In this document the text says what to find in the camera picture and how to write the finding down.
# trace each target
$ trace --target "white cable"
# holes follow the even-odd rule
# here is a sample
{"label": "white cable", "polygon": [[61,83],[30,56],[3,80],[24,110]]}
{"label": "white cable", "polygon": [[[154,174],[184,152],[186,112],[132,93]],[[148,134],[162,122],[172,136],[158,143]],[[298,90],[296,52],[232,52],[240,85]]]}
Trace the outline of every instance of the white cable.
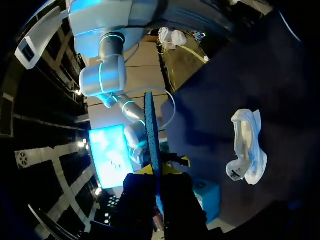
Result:
{"label": "white cable", "polygon": [[253,0],[253,4],[258,8],[259,12],[261,13],[260,18],[262,18],[262,16],[264,15],[261,8],[258,6],[258,4],[256,3],[256,0]]}
{"label": "white cable", "polygon": [[169,119],[169,121],[166,124],[164,124],[162,127],[160,127],[160,130],[163,130],[163,129],[165,129],[166,126],[168,126],[172,122],[172,120],[174,119],[174,117],[176,115],[177,107],[176,107],[175,99],[174,99],[174,97],[172,96],[172,94],[170,92],[168,92],[165,88],[160,87],[160,86],[143,86],[143,87],[139,87],[139,88],[137,88],[135,90],[132,90],[132,91],[124,92],[123,94],[130,94],[130,93],[134,93],[134,92],[137,92],[137,91],[140,91],[140,90],[144,90],[144,89],[159,89],[159,90],[162,90],[162,91],[166,92],[170,96],[170,98],[172,99],[173,115],[172,115],[172,117]]}
{"label": "white cable", "polygon": [[127,58],[127,60],[124,61],[124,63],[127,63],[137,53],[139,47],[140,47],[140,43],[138,43],[136,50],[134,50],[134,52]]}
{"label": "white cable", "polygon": [[286,27],[288,28],[288,30],[290,31],[290,33],[295,37],[295,39],[297,39],[300,43],[301,43],[301,40],[300,38],[294,33],[294,31],[292,31],[291,27],[289,26],[289,24],[287,23],[285,17],[282,15],[282,13],[279,11],[280,13],[280,16],[284,22],[284,24],[286,25]]}

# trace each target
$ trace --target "cable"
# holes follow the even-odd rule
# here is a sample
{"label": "cable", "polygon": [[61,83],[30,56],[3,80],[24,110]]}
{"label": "cable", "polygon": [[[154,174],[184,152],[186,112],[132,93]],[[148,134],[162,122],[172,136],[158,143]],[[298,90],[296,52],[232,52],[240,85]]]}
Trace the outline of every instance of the cable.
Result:
{"label": "cable", "polygon": [[140,43],[137,43],[137,47],[135,51],[127,58],[127,60],[124,61],[124,63],[127,63],[136,54],[139,48],[140,48]]}
{"label": "cable", "polygon": [[206,64],[206,60],[201,57],[198,53],[196,53],[195,51],[191,50],[190,48],[186,47],[186,46],[179,46],[180,48],[188,51],[189,53],[191,53],[192,55],[194,55],[196,58],[198,58],[201,62],[203,62],[204,64]]}
{"label": "cable", "polygon": [[126,66],[127,69],[129,68],[144,68],[144,67],[160,67],[160,65],[145,65],[145,66]]}
{"label": "cable", "polygon": [[205,51],[203,50],[201,44],[199,43],[199,40],[196,39],[196,37],[195,37],[194,35],[192,35],[192,32],[191,32],[191,31],[186,30],[186,32],[183,32],[183,33],[184,33],[184,34],[187,34],[189,37],[193,38],[193,40],[194,40],[195,43],[198,45],[198,47],[199,47],[199,49],[201,50],[201,52],[203,53],[203,55],[205,55],[205,56],[207,55],[207,54],[205,53]]}
{"label": "cable", "polygon": [[294,31],[292,31],[292,29],[291,29],[291,27],[288,25],[285,17],[282,15],[282,13],[281,13],[280,11],[279,11],[279,13],[280,13],[280,16],[281,16],[284,24],[286,25],[286,27],[287,27],[288,30],[290,31],[290,33],[295,37],[295,39],[297,39],[297,40],[301,43],[302,41],[301,41],[300,38],[294,33]]}
{"label": "cable", "polygon": [[170,78],[169,68],[168,68],[168,66],[167,66],[166,64],[165,64],[165,67],[166,67],[167,72],[168,72],[169,84],[170,84],[170,86],[171,86],[172,90],[175,92],[175,91],[176,91],[176,86],[173,86],[173,85],[176,85],[176,84],[175,84],[175,82],[173,82],[173,84],[172,84],[172,82],[171,82],[171,78]]}
{"label": "cable", "polygon": [[261,19],[264,16],[264,14],[256,2],[257,2],[256,0],[253,0],[253,4],[258,8],[258,10],[260,12],[260,19]]}
{"label": "cable", "polygon": [[134,92],[137,92],[137,91],[140,91],[140,90],[144,90],[144,89],[158,89],[158,90],[162,90],[164,92],[166,92],[170,98],[172,99],[172,103],[173,103],[173,115],[172,117],[169,119],[169,121],[164,124],[162,127],[160,127],[159,129],[160,130],[163,130],[166,126],[168,126],[172,120],[174,119],[175,115],[176,115],[176,111],[177,111],[177,106],[176,106],[176,102],[175,102],[175,99],[174,97],[172,96],[172,94],[170,92],[168,92],[165,88],[163,87],[160,87],[160,86],[143,86],[143,87],[139,87],[135,90],[132,90],[132,91],[127,91],[127,92],[124,92],[123,94],[130,94],[130,93],[134,93]]}

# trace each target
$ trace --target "dark blue tablecloth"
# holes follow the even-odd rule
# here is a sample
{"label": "dark blue tablecloth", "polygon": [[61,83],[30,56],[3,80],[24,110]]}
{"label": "dark blue tablecloth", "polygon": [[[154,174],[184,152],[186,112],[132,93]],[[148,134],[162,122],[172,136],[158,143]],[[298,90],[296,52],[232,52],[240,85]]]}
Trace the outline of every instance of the dark blue tablecloth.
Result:
{"label": "dark blue tablecloth", "polygon": [[[277,12],[244,36],[175,92],[177,113],[166,128],[171,151],[191,161],[190,169],[178,168],[221,184],[220,218],[234,226],[274,200],[299,198],[320,156],[320,78],[303,44]],[[171,101],[161,109],[166,122]],[[226,175],[226,164],[237,158],[231,117],[238,109],[261,113],[259,142],[268,162],[255,186]]]}

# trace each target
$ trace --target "power cord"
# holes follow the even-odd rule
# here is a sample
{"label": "power cord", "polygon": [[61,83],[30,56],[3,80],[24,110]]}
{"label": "power cord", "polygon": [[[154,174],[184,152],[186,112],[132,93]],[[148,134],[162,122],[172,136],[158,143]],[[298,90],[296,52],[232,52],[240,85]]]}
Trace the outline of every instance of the power cord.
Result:
{"label": "power cord", "polygon": [[137,43],[137,47],[134,50],[134,52],[127,58],[127,60],[124,61],[124,63],[127,63],[138,51],[138,49],[140,48],[140,43]]}

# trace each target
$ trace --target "black wall panel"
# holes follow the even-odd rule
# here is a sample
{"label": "black wall panel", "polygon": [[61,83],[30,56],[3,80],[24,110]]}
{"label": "black wall panel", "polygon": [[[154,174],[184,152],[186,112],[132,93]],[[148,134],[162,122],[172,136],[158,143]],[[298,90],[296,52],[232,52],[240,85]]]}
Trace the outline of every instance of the black wall panel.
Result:
{"label": "black wall panel", "polygon": [[66,182],[71,186],[81,176],[84,170],[90,166],[91,159],[86,152],[75,152],[61,156],[60,162]]}
{"label": "black wall panel", "polygon": [[91,194],[90,184],[87,183],[75,197],[76,202],[79,204],[79,207],[82,209],[83,213],[89,217],[91,209],[94,205],[95,199]]}
{"label": "black wall panel", "polygon": [[48,213],[63,194],[51,160],[21,170],[23,188],[29,203]]}

